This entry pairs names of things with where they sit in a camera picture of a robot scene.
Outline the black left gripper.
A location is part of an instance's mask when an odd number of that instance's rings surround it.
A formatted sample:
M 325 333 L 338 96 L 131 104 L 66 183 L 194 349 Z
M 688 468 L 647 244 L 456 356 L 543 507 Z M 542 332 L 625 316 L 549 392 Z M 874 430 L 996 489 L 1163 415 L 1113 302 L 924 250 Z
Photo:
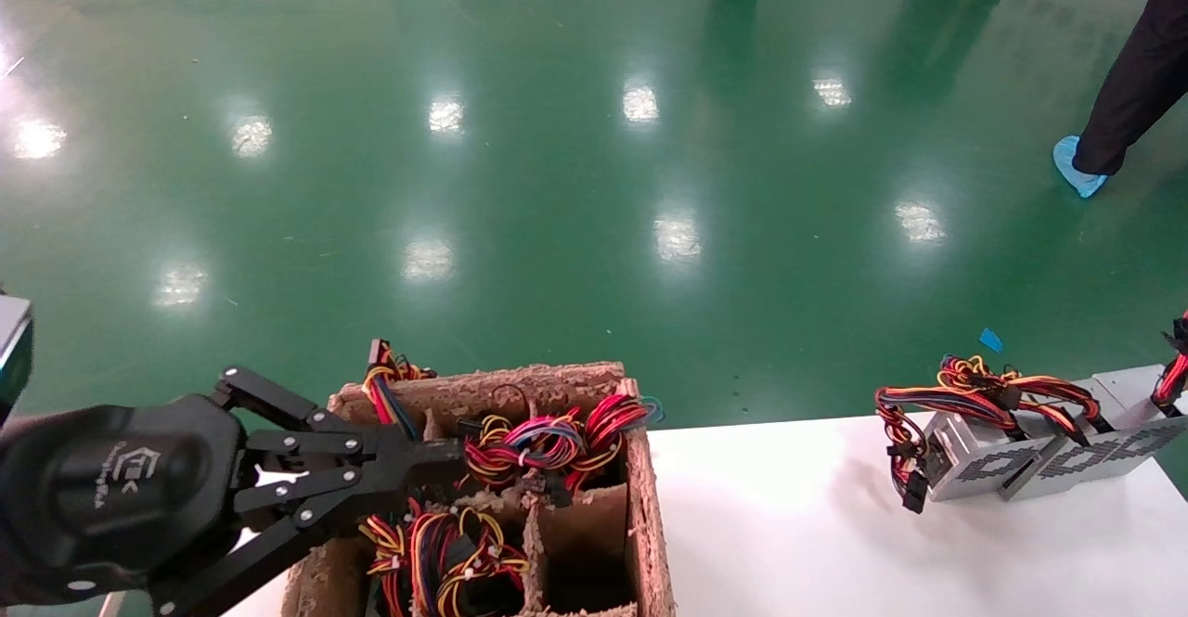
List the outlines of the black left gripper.
M 410 490 L 447 487 L 465 470 L 459 441 L 349 422 L 244 366 L 225 370 L 213 401 L 187 394 L 160 407 L 10 418 L 4 606 L 148 586 L 157 616 L 221 616 L 316 546 L 349 537 L 366 516 L 394 512 Z M 235 408 L 274 430 L 251 432 L 245 443 L 228 413 Z M 230 498 L 244 443 L 260 466 L 353 466 Z M 229 552 L 244 528 L 255 537 Z

